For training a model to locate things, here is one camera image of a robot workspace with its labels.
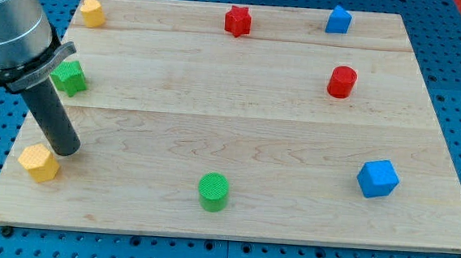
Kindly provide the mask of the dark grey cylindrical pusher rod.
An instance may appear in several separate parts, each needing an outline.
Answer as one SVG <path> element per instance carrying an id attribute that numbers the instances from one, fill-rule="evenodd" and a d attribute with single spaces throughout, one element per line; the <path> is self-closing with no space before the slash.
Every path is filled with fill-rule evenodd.
<path id="1" fill-rule="evenodd" d="M 55 153 L 65 157 L 79 150 L 80 138 L 50 79 L 26 89 L 21 97 Z"/>

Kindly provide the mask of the grey flange clamp plate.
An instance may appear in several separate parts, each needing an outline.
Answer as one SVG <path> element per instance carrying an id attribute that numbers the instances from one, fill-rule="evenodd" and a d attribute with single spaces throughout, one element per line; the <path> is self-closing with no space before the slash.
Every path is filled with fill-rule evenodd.
<path id="1" fill-rule="evenodd" d="M 25 64 L 0 70 L 0 87 L 8 92 L 20 93 L 47 80 L 50 74 L 70 55 L 76 53 L 72 41 L 61 43 L 55 26 L 50 25 L 52 38 L 50 46 Z"/>

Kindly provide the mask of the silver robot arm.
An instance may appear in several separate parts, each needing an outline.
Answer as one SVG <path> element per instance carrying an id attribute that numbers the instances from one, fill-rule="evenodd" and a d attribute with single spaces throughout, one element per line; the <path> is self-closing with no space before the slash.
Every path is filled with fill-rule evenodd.
<path id="1" fill-rule="evenodd" d="M 50 80 L 76 52 L 61 42 L 39 0 L 0 0 L 0 87 L 20 95 L 53 150 L 68 156 L 80 139 Z"/>

